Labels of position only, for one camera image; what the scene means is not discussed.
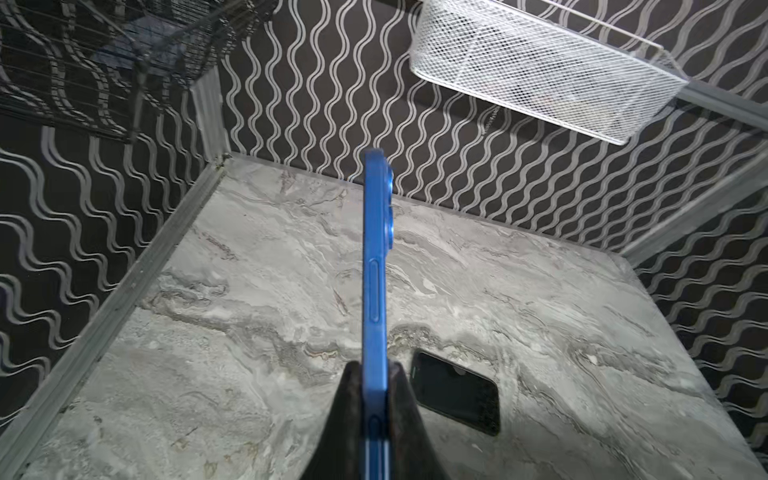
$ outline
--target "smartphone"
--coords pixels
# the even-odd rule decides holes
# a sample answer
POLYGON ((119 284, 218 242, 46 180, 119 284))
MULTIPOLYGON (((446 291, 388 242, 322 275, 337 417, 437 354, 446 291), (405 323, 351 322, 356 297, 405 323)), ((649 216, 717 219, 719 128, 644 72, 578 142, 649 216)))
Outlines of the smartphone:
POLYGON ((392 168, 384 152, 365 154, 362 219, 362 456, 365 480, 389 478, 386 415, 386 255, 394 241, 392 168))
POLYGON ((498 387, 489 378, 417 349, 411 364, 411 387, 422 407, 498 435, 498 387))

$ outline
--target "wavy pattern wallpaper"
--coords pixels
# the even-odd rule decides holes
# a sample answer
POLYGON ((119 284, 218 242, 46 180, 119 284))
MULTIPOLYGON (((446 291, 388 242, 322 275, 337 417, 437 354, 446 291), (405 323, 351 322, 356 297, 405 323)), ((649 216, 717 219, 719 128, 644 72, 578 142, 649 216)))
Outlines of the wavy pattern wallpaper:
POLYGON ((0 432, 205 166, 189 92, 167 95, 133 146, 0 115, 0 432))
MULTIPOLYGON (((660 41, 692 75, 762 94, 763 63, 742 51, 764 53, 762 3, 567 4, 660 41)), ((282 0, 220 67, 232 148, 360 182, 362 150, 381 147, 398 194, 619 251, 768 147, 765 132, 682 101, 621 147, 498 111, 410 72, 420 8, 282 0)))
POLYGON ((768 187, 636 272, 768 467, 768 187))

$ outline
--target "white wire basket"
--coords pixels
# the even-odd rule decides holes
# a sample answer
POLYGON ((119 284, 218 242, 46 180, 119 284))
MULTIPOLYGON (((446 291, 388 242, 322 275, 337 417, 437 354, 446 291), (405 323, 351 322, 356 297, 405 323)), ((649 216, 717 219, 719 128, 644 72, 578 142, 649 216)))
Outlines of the white wire basket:
POLYGON ((606 45, 496 0, 425 0, 411 45, 420 78, 524 114, 622 145, 687 78, 669 52, 552 0, 551 11, 576 15, 623 35, 606 45))

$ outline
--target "black wire rack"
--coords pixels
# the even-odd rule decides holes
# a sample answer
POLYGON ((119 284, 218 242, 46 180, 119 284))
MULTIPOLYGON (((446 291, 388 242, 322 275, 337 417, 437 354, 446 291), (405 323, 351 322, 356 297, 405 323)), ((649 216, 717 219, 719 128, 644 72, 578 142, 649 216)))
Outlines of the black wire rack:
POLYGON ((268 22, 276 0, 0 0, 0 111, 133 141, 162 108, 268 22))

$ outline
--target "wire mesh basket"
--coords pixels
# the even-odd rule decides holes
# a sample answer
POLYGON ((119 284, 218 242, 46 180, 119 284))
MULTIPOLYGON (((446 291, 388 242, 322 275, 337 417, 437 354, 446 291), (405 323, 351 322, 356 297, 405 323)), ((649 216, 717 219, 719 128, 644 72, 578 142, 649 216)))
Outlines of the wire mesh basket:
POLYGON ((612 144, 627 143, 687 83, 661 45, 538 1, 546 9, 533 15, 496 0, 426 0, 412 72, 612 144), (550 21, 554 13, 586 21, 583 33, 550 21), (610 36, 626 41, 609 45, 610 36))
POLYGON ((135 139, 144 101, 163 108, 276 0, 0 0, 0 111, 135 139))

